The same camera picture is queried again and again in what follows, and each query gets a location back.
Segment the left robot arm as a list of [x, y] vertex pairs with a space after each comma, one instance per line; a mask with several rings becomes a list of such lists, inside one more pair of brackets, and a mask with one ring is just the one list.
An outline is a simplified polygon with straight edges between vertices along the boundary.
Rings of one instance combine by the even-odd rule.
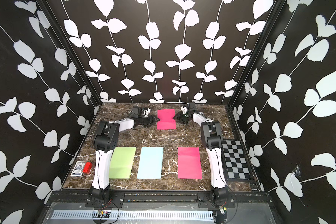
[[103, 119], [98, 123], [92, 140], [96, 153], [96, 164], [94, 180], [88, 193], [90, 200], [96, 199], [104, 202], [110, 200], [109, 168], [114, 149], [118, 144], [119, 133], [136, 126], [150, 127], [159, 121], [157, 116], [148, 115], [116, 121]]

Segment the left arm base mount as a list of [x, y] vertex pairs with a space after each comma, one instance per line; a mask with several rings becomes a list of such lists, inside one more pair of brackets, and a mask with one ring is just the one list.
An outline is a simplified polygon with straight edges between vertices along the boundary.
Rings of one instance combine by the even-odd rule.
[[105, 193], [89, 193], [85, 204], [86, 208], [109, 209], [121, 208], [125, 193], [109, 191]]

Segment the small magenta paper sheet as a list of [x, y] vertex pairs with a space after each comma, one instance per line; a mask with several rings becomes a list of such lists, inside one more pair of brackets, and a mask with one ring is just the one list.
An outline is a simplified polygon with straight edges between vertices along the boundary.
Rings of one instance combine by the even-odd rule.
[[157, 122], [158, 130], [173, 130], [176, 129], [176, 121], [173, 119], [175, 116], [174, 109], [164, 109], [157, 111], [157, 117], [160, 121]]

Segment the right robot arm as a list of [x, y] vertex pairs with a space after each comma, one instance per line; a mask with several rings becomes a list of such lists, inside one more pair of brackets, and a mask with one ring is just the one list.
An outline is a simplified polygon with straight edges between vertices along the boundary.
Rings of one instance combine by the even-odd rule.
[[213, 202], [229, 199], [222, 161], [223, 136], [220, 122], [206, 117], [197, 110], [189, 111], [182, 107], [174, 119], [182, 124], [192, 120], [200, 126], [202, 145], [206, 148], [211, 169], [211, 200]]

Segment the large magenta paper sheet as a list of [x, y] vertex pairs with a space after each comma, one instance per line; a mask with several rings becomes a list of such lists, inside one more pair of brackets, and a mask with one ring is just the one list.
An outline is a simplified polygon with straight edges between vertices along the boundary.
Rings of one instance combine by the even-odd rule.
[[178, 147], [178, 178], [202, 179], [198, 147]]

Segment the light blue paper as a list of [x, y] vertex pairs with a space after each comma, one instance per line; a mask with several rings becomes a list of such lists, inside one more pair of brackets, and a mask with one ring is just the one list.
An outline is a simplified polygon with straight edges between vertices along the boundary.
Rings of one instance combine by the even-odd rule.
[[142, 147], [137, 179], [161, 179], [163, 147]]

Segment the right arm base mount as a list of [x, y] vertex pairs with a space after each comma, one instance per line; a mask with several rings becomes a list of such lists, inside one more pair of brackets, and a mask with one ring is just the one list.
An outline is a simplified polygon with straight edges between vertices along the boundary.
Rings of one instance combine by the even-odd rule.
[[198, 193], [197, 203], [199, 208], [219, 209], [219, 208], [235, 208], [235, 202], [230, 193], [216, 195], [212, 192]]

